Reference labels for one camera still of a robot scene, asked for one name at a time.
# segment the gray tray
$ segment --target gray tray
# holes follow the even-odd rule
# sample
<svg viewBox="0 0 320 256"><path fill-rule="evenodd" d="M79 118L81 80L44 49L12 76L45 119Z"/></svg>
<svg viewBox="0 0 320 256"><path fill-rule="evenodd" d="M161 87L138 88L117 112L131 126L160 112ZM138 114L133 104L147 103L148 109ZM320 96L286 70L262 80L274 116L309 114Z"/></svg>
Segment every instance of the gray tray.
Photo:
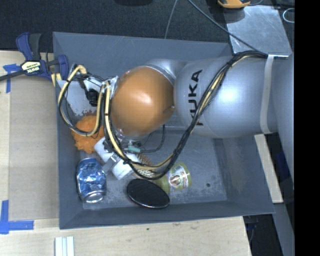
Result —
<svg viewBox="0 0 320 256"><path fill-rule="evenodd" d="M53 47L56 56L65 54L70 64L82 64L91 73L104 78L121 76L151 59L193 61L231 55L225 43L60 32L53 34ZM56 94L59 91L59 86L56 86ZM230 139L190 136L177 162L183 162L189 169L192 185L170 193L171 204L165 209L146 209L135 205L126 195L127 184L133 178L119 181L111 173L107 175L104 200L97 204L82 203L77 192L76 167L88 154L75 148L71 132L59 114L57 123L61 229L274 212L256 142L251 136ZM165 143L159 152L150 154L151 160L157 163L168 156L183 131L179 118L174 114L167 124ZM156 147L161 136L161 130L157 131L148 147Z"/></svg>

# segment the blue can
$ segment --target blue can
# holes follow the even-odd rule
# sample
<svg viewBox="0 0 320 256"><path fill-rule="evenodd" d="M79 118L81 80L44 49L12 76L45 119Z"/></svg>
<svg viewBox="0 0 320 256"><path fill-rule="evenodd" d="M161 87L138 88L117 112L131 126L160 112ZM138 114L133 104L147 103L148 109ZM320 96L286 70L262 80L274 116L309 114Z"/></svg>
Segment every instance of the blue can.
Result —
<svg viewBox="0 0 320 256"><path fill-rule="evenodd" d="M76 168L78 193L85 203L100 202L107 192L106 175L95 158L82 159Z"/></svg>

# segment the table surface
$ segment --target table surface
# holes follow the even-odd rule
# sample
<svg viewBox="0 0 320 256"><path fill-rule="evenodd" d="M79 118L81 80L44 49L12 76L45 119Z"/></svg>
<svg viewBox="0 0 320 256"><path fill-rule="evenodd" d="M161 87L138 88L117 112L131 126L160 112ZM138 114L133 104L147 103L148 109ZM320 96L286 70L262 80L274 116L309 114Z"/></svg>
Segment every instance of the table surface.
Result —
<svg viewBox="0 0 320 256"><path fill-rule="evenodd" d="M3 65L21 64L17 51L0 51ZM10 175L10 93L0 82L0 201L8 200ZM274 203L283 202L268 146L263 135L255 137L270 194ZM34 230L10 231L0 235L0 255L54 255L56 237L74 237L74 252L81 255L215 255L250 256L251 250L242 217L184 222L59 229L58 218L34 220Z"/></svg>

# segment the orange sponge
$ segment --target orange sponge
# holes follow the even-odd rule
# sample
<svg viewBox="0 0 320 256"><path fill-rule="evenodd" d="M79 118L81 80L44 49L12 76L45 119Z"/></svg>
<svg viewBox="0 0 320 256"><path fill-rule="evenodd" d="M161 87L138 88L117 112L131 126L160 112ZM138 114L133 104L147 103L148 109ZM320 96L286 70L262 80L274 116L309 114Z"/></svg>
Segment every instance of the orange sponge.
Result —
<svg viewBox="0 0 320 256"><path fill-rule="evenodd" d="M78 121L75 125L78 129L90 132L94 129L96 124L96 116L95 115L86 115L80 121ZM94 146L95 144L103 137L104 129L101 126L97 133L95 133L91 137L81 136L74 131L71 131L72 136L75 140L75 146L78 150L83 150L88 154L95 152Z"/></svg>

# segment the orange spherical gripper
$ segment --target orange spherical gripper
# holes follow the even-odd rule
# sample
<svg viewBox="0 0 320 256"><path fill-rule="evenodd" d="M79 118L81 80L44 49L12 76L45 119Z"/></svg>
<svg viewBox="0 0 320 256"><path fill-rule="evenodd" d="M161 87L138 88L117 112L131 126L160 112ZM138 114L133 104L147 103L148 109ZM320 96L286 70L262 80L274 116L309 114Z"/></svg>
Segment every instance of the orange spherical gripper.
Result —
<svg viewBox="0 0 320 256"><path fill-rule="evenodd" d="M123 135L148 135L166 123L173 111L173 85L161 72L139 66L119 78L112 97L111 118Z"/></svg>

